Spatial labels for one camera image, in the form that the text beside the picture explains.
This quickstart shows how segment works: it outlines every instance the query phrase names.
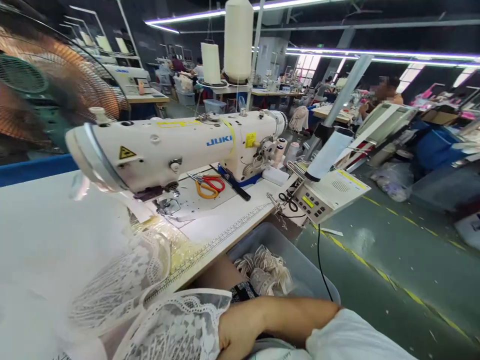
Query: sewing room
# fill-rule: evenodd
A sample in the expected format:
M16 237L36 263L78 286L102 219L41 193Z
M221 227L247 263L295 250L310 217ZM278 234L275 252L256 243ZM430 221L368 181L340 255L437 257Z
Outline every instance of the sewing room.
M0 354L478 359L480 2L0 0Z

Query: cardboard box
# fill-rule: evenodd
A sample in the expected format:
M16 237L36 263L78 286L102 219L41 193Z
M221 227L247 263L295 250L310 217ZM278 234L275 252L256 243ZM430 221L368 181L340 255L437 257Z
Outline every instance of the cardboard box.
M421 119L425 122L432 124L449 125L458 117L458 114L451 114L448 112L437 110L429 110L425 114L423 114Z

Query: window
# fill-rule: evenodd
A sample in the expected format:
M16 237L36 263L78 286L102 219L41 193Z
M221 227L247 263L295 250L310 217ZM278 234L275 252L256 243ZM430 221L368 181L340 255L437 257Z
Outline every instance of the window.
M420 74L424 68L424 64L410 64L400 77L400 84L396 88L396 92L401 94L410 85L410 83Z
M458 88L460 85L462 85L462 83L467 80L469 78L469 76L471 74L473 74L475 72L475 68L474 67L466 67L460 75L458 75L458 77L456 78L455 80L455 83L453 84L453 87L454 88Z
M300 55L296 61L295 75L304 87L310 86L320 62L320 55Z

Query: ruler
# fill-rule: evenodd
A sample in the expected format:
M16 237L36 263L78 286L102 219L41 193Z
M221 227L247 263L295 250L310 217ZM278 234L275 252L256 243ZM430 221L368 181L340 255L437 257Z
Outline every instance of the ruler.
M167 289L170 285L172 285L175 281L180 279L188 270L193 268L200 260L208 256L211 252L213 252L216 248L218 248L224 241L231 238L237 231L242 229L245 226L250 226L250 220L256 217L259 213L261 213L266 208L272 207L272 203L259 205L254 207L250 212L246 213L240 219L238 219L235 223L230 225L227 229L225 229L220 235L215 237L212 241L210 241L207 245L202 247L191 259L184 265L180 266L174 272L172 272L165 280L161 282L159 287L153 291L148 298L145 299L145 302L150 301L153 297L158 295L159 293L163 292Z

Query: warning label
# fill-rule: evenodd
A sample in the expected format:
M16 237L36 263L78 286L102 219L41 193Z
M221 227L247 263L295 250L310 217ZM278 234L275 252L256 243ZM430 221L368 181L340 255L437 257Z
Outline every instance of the warning label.
M120 146L120 155L118 156L119 160L127 159L137 156L132 150L128 150L125 146Z

